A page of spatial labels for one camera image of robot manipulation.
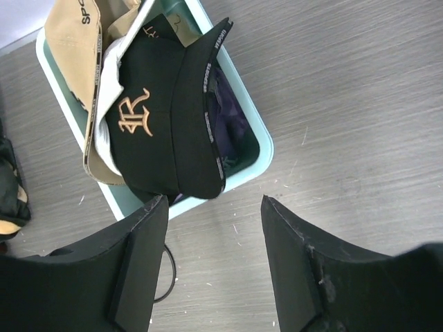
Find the black floral fleece blanket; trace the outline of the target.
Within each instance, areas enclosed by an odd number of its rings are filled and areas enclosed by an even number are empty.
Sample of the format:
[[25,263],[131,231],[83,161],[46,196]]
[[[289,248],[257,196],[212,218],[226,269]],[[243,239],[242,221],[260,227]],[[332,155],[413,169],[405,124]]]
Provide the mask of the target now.
[[1,242],[12,239],[31,220],[28,195],[11,141],[1,125]]

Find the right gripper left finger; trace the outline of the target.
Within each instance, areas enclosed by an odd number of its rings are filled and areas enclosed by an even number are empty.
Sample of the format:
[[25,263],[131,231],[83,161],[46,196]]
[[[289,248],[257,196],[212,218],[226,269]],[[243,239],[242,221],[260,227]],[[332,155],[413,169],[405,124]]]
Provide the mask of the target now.
[[168,212],[158,195],[49,255],[2,256],[1,330],[148,330]]

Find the black cap gold logo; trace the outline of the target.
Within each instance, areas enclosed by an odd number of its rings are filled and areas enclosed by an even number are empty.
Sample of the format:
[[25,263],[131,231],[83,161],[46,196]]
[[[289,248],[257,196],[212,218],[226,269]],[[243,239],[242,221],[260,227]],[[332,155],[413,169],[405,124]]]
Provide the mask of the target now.
[[119,68],[123,92],[106,113],[111,152],[142,202],[162,194],[214,199],[226,175],[208,103],[215,62],[232,23],[184,46],[164,15],[136,34]]

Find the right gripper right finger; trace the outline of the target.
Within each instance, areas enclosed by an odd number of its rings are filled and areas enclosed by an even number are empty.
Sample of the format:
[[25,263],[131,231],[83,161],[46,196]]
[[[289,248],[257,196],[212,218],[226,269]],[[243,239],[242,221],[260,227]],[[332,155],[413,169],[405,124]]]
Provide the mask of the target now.
[[281,331],[442,330],[442,244],[373,252],[270,196],[261,220]]

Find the tan cap black logo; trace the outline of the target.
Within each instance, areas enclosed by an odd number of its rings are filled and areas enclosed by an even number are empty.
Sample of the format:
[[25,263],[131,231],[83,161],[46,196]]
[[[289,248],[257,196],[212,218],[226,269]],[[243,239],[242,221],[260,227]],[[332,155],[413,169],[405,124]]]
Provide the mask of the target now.
[[128,33],[140,5],[140,1],[56,1],[44,25],[53,59],[69,91],[88,114],[84,170],[106,185],[122,185],[124,180],[105,165],[94,146],[102,58],[111,42]]

